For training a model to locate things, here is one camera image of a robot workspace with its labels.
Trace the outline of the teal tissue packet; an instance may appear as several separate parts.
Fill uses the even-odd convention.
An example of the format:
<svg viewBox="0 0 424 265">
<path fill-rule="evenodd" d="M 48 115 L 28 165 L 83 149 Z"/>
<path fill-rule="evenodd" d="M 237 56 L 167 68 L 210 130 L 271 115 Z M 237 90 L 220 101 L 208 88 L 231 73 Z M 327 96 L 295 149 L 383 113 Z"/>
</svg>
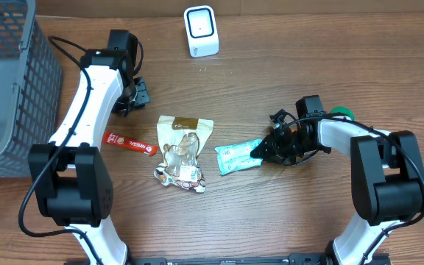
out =
<svg viewBox="0 0 424 265">
<path fill-rule="evenodd" d="M 241 144 L 216 147 L 215 151 L 217 152 L 221 175 L 261 166 L 263 161 L 261 158 L 250 156 L 251 151 L 261 142 L 261 139 L 255 139 Z"/>
</svg>

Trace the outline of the red snack bar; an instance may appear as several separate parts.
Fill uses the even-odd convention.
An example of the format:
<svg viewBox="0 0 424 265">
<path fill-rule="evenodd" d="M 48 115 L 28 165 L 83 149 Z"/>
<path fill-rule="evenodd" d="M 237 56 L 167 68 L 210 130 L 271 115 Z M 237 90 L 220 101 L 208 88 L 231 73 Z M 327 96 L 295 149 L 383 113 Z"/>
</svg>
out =
<svg viewBox="0 0 424 265">
<path fill-rule="evenodd" d="M 104 144 L 115 145 L 135 152 L 144 153 L 148 156 L 153 156 L 158 151 L 158 146 L 147 144 L 109 131 L 104 133 L 102 142 Z"/>
</svg>

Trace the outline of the clear brown snack bag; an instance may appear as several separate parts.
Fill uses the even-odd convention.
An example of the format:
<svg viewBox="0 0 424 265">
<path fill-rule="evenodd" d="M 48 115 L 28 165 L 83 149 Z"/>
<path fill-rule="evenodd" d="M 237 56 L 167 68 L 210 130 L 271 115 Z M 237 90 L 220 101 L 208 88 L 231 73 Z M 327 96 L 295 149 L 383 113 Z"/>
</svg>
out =
<svg viewBox="0 0 424 265">
<path fill-rule="evenodd" d="M 209 119 L 160 116 L 158 144 L 163 162 L 154 176 L 163 186 L 177 186 L 198 194 L 205 192 L 205 177 L 197 158 L 213 132 Z"/>
</svg>

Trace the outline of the green lid Knorr jar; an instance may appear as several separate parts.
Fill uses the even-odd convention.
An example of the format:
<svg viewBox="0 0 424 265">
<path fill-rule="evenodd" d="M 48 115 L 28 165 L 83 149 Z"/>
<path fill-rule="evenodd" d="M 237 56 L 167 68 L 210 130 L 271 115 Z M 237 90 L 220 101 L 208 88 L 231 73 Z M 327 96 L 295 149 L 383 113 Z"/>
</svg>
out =
<svg viewBox="0 0 424 265">
<path fill-rule="evenodd" d="M 347 107 L 335 107 L 334 109 L 332 109 L 331 113 L 338 113 L 340 116 L 347 116 L 352 121 L 356 120 L 353 112 Z"/>
</svg>

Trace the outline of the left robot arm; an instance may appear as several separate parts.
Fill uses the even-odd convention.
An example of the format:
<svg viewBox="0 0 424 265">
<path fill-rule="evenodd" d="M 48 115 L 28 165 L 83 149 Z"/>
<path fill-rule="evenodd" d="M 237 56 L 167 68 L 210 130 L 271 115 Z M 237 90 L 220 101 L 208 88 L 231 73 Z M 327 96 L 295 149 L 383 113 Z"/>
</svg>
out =
<svg viewBox="0 0 424 265">
<path fill-rule="evenodd" d="M 29 199 L 35 197 L 41 215 L 59 226 L 41 235 L 74 235 L 87 264 L 133 263 L 110 218 L 113 183 L 100 147 L 111 114 L 127 116 L 150 101 L 138 76 L 143 58 L 140 40 L 122 29 L 110 31 L 106 48 L 86 49 L 75 60 L 79 87 L 66 117 L 48 143 L 32 145 L 28 154 L 32 185 L 19 210 L 20 229 L 37 236 L 24 224 Z"/>
</svg>

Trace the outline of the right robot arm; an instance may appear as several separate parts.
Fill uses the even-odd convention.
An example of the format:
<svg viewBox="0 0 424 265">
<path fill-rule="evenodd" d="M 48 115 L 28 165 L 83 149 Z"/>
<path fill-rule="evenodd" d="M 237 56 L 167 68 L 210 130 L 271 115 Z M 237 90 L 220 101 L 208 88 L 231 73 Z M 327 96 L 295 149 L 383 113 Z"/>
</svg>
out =
<svg viewBox="0 0 424 265">
<path fill-rule="evenodd" d="M 322 151 L 350 159 L 355 214 L 343 233 L 322 253 L 291 254 L 290 264 L 389 264 L 376 250 L 394 230 L 424 218 L 424 166 L 414 133 L 377 130 L 357 122 L 344 107 L 326 112 L 317 95 L 296 103 L 297 115 L 270 117 L 271 132 L 251 151 L 252 158 L 296 166 Z"/>
</svg>

